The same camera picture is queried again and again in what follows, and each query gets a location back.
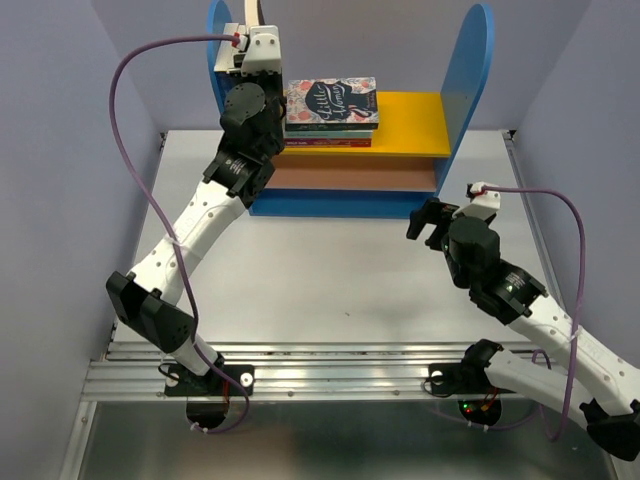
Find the A Tale of Two Cities book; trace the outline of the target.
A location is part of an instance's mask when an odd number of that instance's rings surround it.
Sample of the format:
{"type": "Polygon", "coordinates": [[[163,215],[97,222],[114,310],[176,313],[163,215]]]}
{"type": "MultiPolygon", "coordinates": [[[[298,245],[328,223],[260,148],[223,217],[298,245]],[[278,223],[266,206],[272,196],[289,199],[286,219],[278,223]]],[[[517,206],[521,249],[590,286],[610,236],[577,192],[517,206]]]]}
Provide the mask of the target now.
{"type": "Polygon", "coordinates": [[[244,1],[244,21],[247,27],[263,26],[266,24],[260,0],[244,1]]]}

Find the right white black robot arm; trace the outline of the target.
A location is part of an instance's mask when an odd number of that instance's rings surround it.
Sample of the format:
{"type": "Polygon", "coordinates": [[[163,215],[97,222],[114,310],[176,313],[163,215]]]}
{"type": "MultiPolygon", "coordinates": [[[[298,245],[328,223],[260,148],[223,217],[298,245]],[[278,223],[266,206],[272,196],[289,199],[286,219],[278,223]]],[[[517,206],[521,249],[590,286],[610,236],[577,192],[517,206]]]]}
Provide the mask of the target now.
{"type": "Polygon", "coordinates": [[[483,313],[534,342],[561,371],[525,361],[502,345],[481,339],[453,364],[429,366],[423,386],[438,396],[514,392],[568,417],[610,455],[639,455],[639,370],[584,329],[526,270],[502,259],[490,224],[499,200],[474,199],[460,208],[437,198],[411,212],[407,238],[426,225],[426,245],[443,253],[456,287],[483,313]]]}

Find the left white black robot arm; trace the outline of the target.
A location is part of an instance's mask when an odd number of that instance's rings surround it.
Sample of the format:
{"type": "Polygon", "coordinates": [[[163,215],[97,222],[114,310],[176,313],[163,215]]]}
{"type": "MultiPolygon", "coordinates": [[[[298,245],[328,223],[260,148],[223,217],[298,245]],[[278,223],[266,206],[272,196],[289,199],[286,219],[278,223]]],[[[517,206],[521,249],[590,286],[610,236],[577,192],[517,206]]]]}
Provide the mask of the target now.
{"type": "Polygon", "coordinates": [[[186,368],[188,382],[202,394],[221,386],[224,360],[198,335],[196,313],[177,303],[216,240],[273,176],[273,159],[284,149],[285,113],[281,75],[261,72],[234,86],[225,98],[218,150],[188,205],[146,257],[106,282],[118,319],[186,368]]]}

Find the Little Women floral book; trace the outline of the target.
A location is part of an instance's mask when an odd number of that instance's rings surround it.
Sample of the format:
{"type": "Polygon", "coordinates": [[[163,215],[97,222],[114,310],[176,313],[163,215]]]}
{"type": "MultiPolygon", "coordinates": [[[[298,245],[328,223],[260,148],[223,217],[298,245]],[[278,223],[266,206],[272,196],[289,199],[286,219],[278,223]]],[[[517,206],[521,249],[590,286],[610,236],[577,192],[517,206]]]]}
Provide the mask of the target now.
{"type": "Polygon", "coordinates": [[[379,125],[374,77],[290,80],[286,117],[291,123],[368,123],[379,125]]]}

